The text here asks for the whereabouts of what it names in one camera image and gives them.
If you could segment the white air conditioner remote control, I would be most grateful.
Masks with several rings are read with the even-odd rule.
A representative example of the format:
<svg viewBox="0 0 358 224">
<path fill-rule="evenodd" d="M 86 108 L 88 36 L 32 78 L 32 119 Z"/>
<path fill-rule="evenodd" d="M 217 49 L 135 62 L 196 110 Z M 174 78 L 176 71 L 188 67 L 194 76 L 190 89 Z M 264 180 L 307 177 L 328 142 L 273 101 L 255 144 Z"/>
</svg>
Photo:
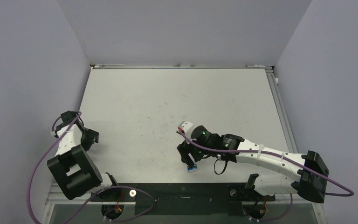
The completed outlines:
<svg viewBox="0 0 358 224">
<path fill-rule="evenodd" d="M 189 164 L 187 165 L 187 169 L 191 168 L 191 167 L 197 168 L 197 164 L 196 164 L 196 161 L 194 160 L 193 156 L 191 154 L 188 154 L 188 157 L 189 157 Z"/>
</svg>

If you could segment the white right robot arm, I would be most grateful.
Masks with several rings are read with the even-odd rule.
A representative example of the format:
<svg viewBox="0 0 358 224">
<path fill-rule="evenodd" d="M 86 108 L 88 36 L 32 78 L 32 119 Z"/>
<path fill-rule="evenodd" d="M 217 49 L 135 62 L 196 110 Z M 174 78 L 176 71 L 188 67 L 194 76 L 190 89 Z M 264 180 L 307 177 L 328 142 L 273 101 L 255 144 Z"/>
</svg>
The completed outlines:
<svg viewBox="0 0 358 224">
<path fill-rule="evenodd" d="M 211 133 L 204 126 L 194 127 L 190 122 L 179 124 L 176 132 L 184 138 L 177 150 L 188 171 L 196 170 L 197 162 L 210 157 L 225 165 L 245 163 L 274 171 L 274 175 L 250 174 L 245 195 L 251 200 L 288 193 L 296 193 L 313 203 L 325 200 L 329 170 L 317 152 L 282 152 L 241 136 Z"/>
</svg>

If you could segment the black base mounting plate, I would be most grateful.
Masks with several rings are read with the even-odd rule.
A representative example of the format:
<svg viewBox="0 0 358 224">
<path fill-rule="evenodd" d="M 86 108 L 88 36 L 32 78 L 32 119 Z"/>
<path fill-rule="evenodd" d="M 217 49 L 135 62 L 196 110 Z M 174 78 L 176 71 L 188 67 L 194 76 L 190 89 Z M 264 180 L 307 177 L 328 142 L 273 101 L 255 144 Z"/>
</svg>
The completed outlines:
<svg viewBox="0 0 358 224">
<path fill-rule="evenodd" d="M 135 214 L 152 206 L 147 215 L 212 215 L 242 216 L 243 210 L 255 211 L 264 202 L 275 201 L 275 196 L 262 196 L 246 183 L 138 183 L 125 188 L 109 189 L 92 202 L 118 202 L 126 208 L 135 204 Z"/>
</svg>

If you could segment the aluminium frame rail right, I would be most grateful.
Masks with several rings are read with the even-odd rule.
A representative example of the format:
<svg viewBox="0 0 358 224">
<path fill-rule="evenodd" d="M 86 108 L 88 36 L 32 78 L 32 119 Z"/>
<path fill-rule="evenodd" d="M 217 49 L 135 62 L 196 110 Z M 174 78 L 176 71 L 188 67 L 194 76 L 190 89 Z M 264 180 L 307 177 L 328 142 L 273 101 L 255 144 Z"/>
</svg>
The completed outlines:
<svg viewBox="0 0 358 224">
<path fill-rule="evenodd" d="M 283 130 L 283 134 L 285 137 L 285 141 L 287 143 L 288 146 L 288 150 L 291 153 L 298 153 L 298 149 L 297 149 L 297 145 L 295 142 L 295 138 L 289 123 L 289 118 L 287 116 L 286 110 L 284 108 L 283 105 L 283 101 L 279 92 L 279 88 L 278 88 L 278 81 L 277 81 L 277 77 L 274 74 L 274 67 L 272 66 L 268 66 L 266 68 L 266 75 L 267 75 L 267 80 L 273 95 L 273 99 L 275 102 L 275 106 L 278 112 L 278 116 L 280 119 L 280 123 L 282 126 L 282 130 Z"/>
</svg>

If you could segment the aluminium frame rail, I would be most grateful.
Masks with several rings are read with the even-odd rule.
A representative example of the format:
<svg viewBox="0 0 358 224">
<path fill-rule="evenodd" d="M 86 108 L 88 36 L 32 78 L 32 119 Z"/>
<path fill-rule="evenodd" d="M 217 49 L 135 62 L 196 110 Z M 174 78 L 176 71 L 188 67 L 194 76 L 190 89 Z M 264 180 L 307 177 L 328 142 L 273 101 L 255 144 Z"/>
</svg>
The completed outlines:
<svg viewBox="0 0 358 224">
<path fill-rule="evenodd" d="M 272 70 L 274 66 L 265 65 L 125 65 L 125 64 L 91 64 L 93 69 L 265 69 Z"/>
<path fill-rule="evenodd" d="M 283 130 L 283 134 L 285 137 L 285 141 L 287 143 L 288 146 L 288 150 L 291 153 L 298 153 L 298 149 L 297 149 L 297 145 L 295 142 L 295 138 L 289 123 L 289 118 L 287 116 L 286 110 L 284 108 L 283 105 L 283 101 L 279 92 L 279 88 L 278 88 L 278 81 L 277 81 L 277 77 L 274 74 L 274 67 L 272 66 L 268 66 L 266 68 L 266 75 L 267 75 L 267 80 L 273 95 L 273 99 L 275 102 L 275 106 L 278 112 L 278 116 L 280 119 L 280 123 L 282 126 L 282 130 Z"/>
</svg>

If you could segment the aluminium frame rail back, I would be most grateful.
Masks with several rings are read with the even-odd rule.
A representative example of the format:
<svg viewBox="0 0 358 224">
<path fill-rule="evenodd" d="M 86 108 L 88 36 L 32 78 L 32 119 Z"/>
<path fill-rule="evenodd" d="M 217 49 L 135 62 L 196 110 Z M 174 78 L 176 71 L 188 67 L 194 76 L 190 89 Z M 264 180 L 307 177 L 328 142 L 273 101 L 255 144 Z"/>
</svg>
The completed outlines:
<svg viewBox="0 0 358 224">
<path fill-rule="evenodd" d="M 125 64 L 91 64 L 93 69 L 265 69 L 272 70 L 274 66 L 265 65 L 125 65 Z"/>
</svg>

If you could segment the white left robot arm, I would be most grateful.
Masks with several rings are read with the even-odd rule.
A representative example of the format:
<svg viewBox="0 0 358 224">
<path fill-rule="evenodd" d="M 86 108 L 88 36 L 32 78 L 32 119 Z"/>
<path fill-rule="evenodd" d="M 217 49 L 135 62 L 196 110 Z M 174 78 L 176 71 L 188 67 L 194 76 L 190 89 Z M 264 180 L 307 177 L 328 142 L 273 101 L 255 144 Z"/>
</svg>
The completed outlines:
<svg viewBox="0 0 358 224">
<path fill-rule="evenodd" d="M 58 149 L 47 166 L 65 197 L 73 200 L 102 189 L 107 200 L 118 199 L 120 187 L 114 176 L 100 172 L 88 155 L 100 133 L 84 126 L 80 112 L 67 111 L 60 118 L 62 123 L 53 129 Z"/>
</svg>

